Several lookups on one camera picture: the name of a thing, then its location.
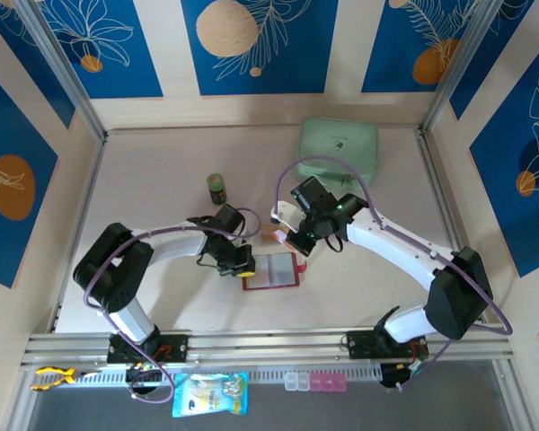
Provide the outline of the blue snack bag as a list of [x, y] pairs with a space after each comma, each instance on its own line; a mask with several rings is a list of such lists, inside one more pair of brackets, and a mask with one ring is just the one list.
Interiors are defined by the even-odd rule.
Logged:
[[176, 374], [172, 417], [186, 418], [218, 412], [247, 414], [249, 375]]

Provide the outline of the aluminium side rail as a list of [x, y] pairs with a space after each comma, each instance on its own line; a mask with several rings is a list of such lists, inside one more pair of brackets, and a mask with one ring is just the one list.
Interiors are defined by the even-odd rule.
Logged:
[[58, 315], [62, 308], [69, 279], [73, 272], [74, 258], [82, 236], [82, 231], [84, 229], [85, 218], [89, 210], [93, 189], [95, 187], [102, 164], [102, 158], [104, 156], [107, 141], [108, 133], [105, 132], [102, 136], [100, 144], [98, 145], [98, 148], [95, 151], [90, 171], [88, 171], [88, 175], [85, 177], [86, 183], [84, 184], [84, 190], [78, 195], [80, 200], [78, 201], [79, 205], [75, 212], [75, 221], [72, 226], [70, 241], [66, 247], [61, 272], [57, 276], [57, 280], [54, 285], [55, 289], [50, 302], [48, 318], [46, 319], [45, 330], [47, 334], [52, 333], [57, 325]]
[[490, 285], [479, 253], [460, 242], [445, 183], [440, 178], [428, 139], [417, 131], [416, 141], [446, 235], [446, 245], [437, 254], [441, 267], [434, 270], [424, 311], [440, 333], [451, 339], [460, 339], [480, 321], [488, 306], [473, 286], [478, 285], [486, 295], [491, 295]]

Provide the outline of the mint green zip pouch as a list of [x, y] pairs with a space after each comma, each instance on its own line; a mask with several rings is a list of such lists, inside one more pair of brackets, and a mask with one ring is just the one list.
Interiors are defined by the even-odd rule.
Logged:
[[327, 188], [359, 189], [357, 177], [344, 166], [327, 160], [334, 157], [351, 165], [367, 186], [376, 176], [379, 133], [365, 121], [311, 117], [301, 123], [297, 156], [313, 156], [294, 168], [297, 181], [315, 176]]

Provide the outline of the aluminium frame post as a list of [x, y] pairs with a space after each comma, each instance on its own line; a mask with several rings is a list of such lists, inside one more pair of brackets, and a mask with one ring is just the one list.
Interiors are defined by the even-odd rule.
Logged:
[[13, 0], [13, 2], [16, 12], [36, 42], [40, 53], [48, 62], [50, 69], [75, 105], [84, 123], [99, 144], [105, 145], [108, 137], [107, 130], [40, 8], [34, 0]]
[[421, 136], [426, 137], [436, 125], [442, 110], [449, 103], [475, 52], [498, 14], [503, 1], [480, 0], [478, 2], [475, 15], [468, 23], [449, 66], [437, 86], [435, 97], [429, 105], [426, 116], [420, 124]]

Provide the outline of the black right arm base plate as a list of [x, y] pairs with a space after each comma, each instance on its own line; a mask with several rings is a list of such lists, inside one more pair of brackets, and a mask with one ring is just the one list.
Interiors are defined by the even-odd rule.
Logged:
[[350, 359], [424, 360], [429, 349], [424, 337], [399, 343], [385, 330], [353, 330], [346, 334]]

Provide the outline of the yellow-handled pliers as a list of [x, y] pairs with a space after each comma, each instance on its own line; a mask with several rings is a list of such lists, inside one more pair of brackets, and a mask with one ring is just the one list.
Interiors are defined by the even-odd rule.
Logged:
[[60, 368], [55, 366], [44, 366], [38, 368], [35, 371], [35, 374], [38, 376], [43, 375], [53, 375], [55, 379], [49, 383], [39, 383], [33, 384], [31, 389], [33, 391], [48, 391], [52, 388], [55, 388], [64, 384], [75, 384], [79, 378], [93, 377], [99, 374], [100, 371], [88, 370], [88, 371], [77, 371], [75, 368]]

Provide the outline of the clear and pink pill organiser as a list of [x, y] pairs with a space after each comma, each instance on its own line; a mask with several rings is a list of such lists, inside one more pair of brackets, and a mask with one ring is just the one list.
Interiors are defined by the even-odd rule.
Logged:
[[286, 372], [284, 386], [287, 391], [345, 392], [347, 378], [341, 373]]

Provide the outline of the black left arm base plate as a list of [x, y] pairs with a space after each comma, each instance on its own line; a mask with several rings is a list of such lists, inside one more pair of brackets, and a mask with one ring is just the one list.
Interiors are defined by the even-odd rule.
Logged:
[[134, 364], [148, 362], [151, 357], [158, 363], [183, 364], [188, 352], [188, 341], [189, 337], [185, 334], [154, 335], [138, 346], [145, 352], [141, 354], [120, 335], [111, 335], [107, 363]]

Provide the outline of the aluminium mounting rail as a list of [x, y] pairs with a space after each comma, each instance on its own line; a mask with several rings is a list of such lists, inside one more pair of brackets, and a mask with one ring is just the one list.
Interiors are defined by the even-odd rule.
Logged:
[[[171, 331], [189, 337], [186, 361], [178, 367], [348, 364], [349, 328], [313, 330]], [[459, 341], [427, 335], [429, 356], [442, 361], [511, 360], [509, 339], [471, 330]], [[51, 333], [30, 336], [22, 354], [26, 366], [107, 364], [108, 333]]]

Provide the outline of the small green bottle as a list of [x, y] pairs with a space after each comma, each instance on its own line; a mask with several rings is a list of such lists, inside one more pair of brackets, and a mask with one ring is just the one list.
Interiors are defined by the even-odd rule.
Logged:
[[214, 172], [209, 174], [207, 177], [207, 186], [210, 200], [214, 205], [221, 206], [226, 203], [225, 181], [220, 173]]

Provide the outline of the red leather card holder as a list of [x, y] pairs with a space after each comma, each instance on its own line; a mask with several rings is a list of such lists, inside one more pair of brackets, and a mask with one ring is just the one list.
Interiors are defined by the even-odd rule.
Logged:
[[256, 272], [243, 279], [243, 291], [269, 290], [300, 285], [307, 262], [293, 252], [255, 256]]

